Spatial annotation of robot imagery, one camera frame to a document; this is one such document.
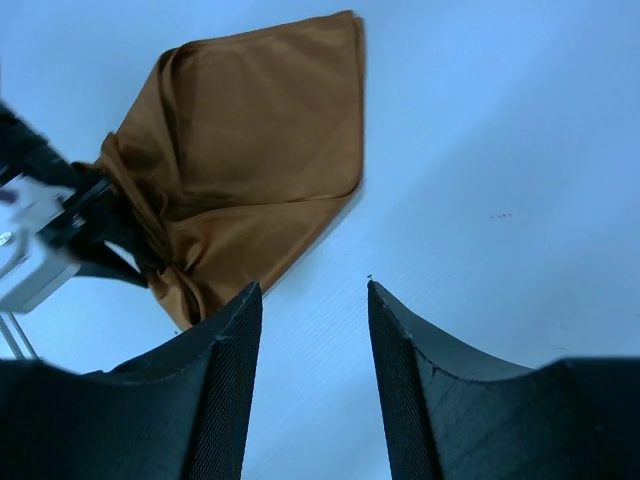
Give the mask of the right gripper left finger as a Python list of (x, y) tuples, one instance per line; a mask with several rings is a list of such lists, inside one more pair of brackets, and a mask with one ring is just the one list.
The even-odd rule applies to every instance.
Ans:
[(227, 305), (109, 372), (1, 365), (5, 479), (237, 479), (262, 325), (248, 284)]

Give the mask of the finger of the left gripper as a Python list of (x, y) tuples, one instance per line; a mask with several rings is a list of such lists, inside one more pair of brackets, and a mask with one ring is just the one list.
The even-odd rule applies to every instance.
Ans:
[(79, 175), (74, 195), (74, 253), (79, 277), (122, 281), (146, 288), (145, 274), (160, 267), (130, 202), (96, 170)]

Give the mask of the brown cloth napkin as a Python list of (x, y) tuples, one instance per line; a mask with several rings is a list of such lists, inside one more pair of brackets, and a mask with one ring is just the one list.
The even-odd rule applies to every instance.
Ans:
[(271, 287), (356, 193), (365, 29), (351, 11), (164, 52), (97, 166), (165, 260), (147, 279), (187, 329)]

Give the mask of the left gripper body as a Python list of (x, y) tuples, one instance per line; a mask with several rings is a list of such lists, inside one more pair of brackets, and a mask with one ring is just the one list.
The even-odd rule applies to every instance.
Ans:
[(62, 202), (63, 219), (54, 222), (49, 238), (56, 245), (78, 238), (83, 243), (115, 240), (115, 194), (106, 176), (67, 162), (49, 143), (1, 105), (1, 185), (24, 176), (71, 196)]

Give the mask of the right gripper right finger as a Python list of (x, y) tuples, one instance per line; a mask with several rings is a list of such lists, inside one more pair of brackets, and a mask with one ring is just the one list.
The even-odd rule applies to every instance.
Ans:
[(526, 368), (413, 313), (378, 282), (368, 321), (395, 479), (635, 479), (639, 361)]

